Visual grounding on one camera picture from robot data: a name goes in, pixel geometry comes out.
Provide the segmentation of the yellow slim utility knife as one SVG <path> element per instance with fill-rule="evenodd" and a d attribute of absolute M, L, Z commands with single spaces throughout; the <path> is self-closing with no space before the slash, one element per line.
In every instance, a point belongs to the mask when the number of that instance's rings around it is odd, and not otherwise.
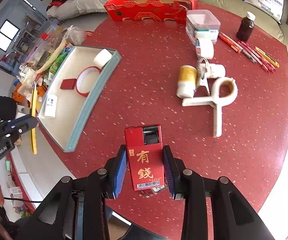
<path fill-rule="evenodd" d="M 255 50 L 263 57 L 265 58 L 267 61 L 269 61 L 269 63 L 271 63 L 273 66 L 279 68 L 280 65 L 279 63 L 272 58 L 269 54 L 265 53 L 264 51 L 262 51 L 260 48 L 258 48 L 257 46 L 255 46 Z"/>

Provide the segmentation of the clear plastic bag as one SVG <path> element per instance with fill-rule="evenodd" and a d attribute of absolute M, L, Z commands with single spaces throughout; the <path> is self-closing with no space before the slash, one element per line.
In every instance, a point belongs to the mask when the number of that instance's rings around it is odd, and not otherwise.
<path fill-rule="evenodd" d="M 74 46 L 79 46 L 85 41 L 86 33 L 84 30 L 71 25 L 66 29 L 63 39 L 70 42 Z"/>

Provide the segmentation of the clear plastic storage box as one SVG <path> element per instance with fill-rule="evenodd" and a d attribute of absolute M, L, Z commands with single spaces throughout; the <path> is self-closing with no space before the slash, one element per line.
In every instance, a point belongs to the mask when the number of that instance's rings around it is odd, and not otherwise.
<path fill-rule="evenodd" d="M 186 33 L 192 44 L 197 38 L 208 38 L 216 44 L 220 21 L 209 10 L 188 10 L 186 13 Z"/>

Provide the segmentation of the red box with gold characters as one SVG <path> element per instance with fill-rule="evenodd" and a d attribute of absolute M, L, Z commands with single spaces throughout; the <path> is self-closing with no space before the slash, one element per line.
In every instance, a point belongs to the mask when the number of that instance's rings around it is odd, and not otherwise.
<path fill-rule="evenodd" d="M 161 126 L 129 127 L 124 136 L 133 189 L 141 191 L 164 185 Z"/>

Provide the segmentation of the red cardboard tray box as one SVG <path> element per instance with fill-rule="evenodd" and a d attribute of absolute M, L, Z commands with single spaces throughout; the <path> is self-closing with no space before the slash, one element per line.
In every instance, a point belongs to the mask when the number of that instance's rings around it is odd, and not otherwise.
<path fill-rule="evenodd" d="M 195 10 L 197 6 L 198 0 L 109 0 L 104 8 L 115 22 L 151 19 L 184 24 L 187 11 Z"/>

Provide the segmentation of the white masking tape roll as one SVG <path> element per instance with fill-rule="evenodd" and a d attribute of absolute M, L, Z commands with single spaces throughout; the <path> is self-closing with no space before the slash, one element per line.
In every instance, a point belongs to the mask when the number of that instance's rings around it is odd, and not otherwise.
<path fill-rule="evenodd" d="M 112 54 L 107 49 L 102 49 L 95 57 L 94 64 L 102 69 L 112 58 Z"/>

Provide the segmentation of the white foam stick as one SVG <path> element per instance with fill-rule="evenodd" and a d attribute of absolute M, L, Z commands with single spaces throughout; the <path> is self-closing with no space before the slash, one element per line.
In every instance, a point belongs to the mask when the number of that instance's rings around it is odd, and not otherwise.
<path fill-rule="evenodd" d="M 41 74 L 42 72 L 47 70 L 52 65 L 52 63 L 55 61 L 55 59 L 57 59 L 57 57 L 60 55 L 61 51 L 66 46 L 66 42 L 67 42 L 66 39 L 63 38 L 60 45 L 55 49 L 55 51 L 52 53 L 52 55 L 49 57 L 49 59 L 45 62 L 45 64 L 43 64 L 43 66 L 35 72 L 36 74 Z"/>

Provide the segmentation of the large white plastic clamp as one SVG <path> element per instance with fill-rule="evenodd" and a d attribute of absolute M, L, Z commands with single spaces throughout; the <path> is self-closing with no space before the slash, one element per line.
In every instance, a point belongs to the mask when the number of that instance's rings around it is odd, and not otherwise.
<path fill-rule="evenodd" d="M 220 97 L 220 87 L 227 86 L 230 93 L 227 96 Z M 238 95 L 237 84 L 232 77 L 217 78 L 211 88 L 210 96 L 201 96 L 195 98 L 185 98 L 182 101 L 183 107 L 188 106 L 206 106 L 213 108 L 213 137 L 218 138 L 222 135 L 222 108 L 234 102 Z"/>

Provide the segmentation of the white tray with grey rim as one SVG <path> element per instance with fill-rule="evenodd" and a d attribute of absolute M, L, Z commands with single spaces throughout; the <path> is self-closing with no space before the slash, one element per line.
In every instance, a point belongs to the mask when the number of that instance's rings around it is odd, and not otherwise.
<path fill-rule="evenodd" d="M 96 66 L 94 57 L 102 49 L 107 49 L 112 54 L 112 58 L 101 69 L 100 76 L 86 98 L 78 94 L 76 88 L 73 90 L 60 89 L 63 79 L 77 79 L 85 68 Z M 121 55 L 115 49 L 74 46 L 59 67 L 45 93 L 37 118 L 48 135 L 64 152 L 73 152 L 76 149 L 92 109 L 120 60 Z M 58 97 L 55 118 L 44 116 L 48 95 Z"/>

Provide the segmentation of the yellow label white pill bottle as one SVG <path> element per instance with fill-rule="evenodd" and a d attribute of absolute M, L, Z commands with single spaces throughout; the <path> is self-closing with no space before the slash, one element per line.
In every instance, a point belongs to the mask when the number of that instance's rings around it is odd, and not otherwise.
<path fill-rule="evenodd" d="M 194 97 L 196 83 L 197 69 L 190 65 L 181 66 L 177 83 L 177 96 L 181 99 Z"/>

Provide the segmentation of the wide white tape roll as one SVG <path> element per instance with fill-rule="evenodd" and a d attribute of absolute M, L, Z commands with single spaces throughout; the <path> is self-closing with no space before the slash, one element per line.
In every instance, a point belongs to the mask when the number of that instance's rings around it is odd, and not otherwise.
<path fill-rule="evenodd" d="M 196 40 L 196 55 L 197 58 L 204 57 L 211 60 L 214 57 L 214 46 L 209 38 L 198 37 Z"/>

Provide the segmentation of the silver metal clip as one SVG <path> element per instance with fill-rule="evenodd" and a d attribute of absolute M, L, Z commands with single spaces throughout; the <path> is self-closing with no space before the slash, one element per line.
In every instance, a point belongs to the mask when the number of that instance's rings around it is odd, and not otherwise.
<path fill-rule="evenodd" d="M 207 67 L 209 66 L 208 59 L 205 57 L 200 57 L 197 60 L 197 81 L 196 81 L 196 87 L 195 92 L 197 92 L 199 87 L 205 87 L 207 91 L 207 95 L 210 96 L 210 89 L 209 84 L 207 82 Z"/>

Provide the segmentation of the green snack bag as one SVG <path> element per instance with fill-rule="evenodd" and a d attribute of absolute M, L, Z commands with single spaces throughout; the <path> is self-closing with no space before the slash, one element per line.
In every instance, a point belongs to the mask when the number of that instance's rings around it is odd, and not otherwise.
<path fill-rule="evenodd" d="M 61 53 L 56 59 L 55 61 L 51 64 L 50 68 L 49 68 L 49 73 L 55 75 L 59 69 L 59 67 L 61 66 L 61 64 L 63 63 L 63 61 L 66 59 L 68 55 L 68 52 L 64 52 Z"/>

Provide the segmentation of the small red box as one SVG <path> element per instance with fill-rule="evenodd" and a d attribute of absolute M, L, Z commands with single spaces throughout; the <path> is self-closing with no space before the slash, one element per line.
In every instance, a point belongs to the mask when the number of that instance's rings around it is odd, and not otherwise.
<path fill-rule="evenodd" d="M 61 90 L 75 89 L 77 79 L 63 79 L 60 85 Z"/>

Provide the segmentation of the white pill bottle red text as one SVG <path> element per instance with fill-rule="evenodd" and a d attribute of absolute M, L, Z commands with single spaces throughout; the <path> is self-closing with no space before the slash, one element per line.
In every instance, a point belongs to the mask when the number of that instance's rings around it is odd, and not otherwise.
<path fill-rule="evenodd" d="M 221 64 L 201 63 L 199 65 L 199 69 L 201 70 L 202 77 L 205 77 L 207 79 L 217 79 L 219 77 L 226 76 L 225 67 Z"/>

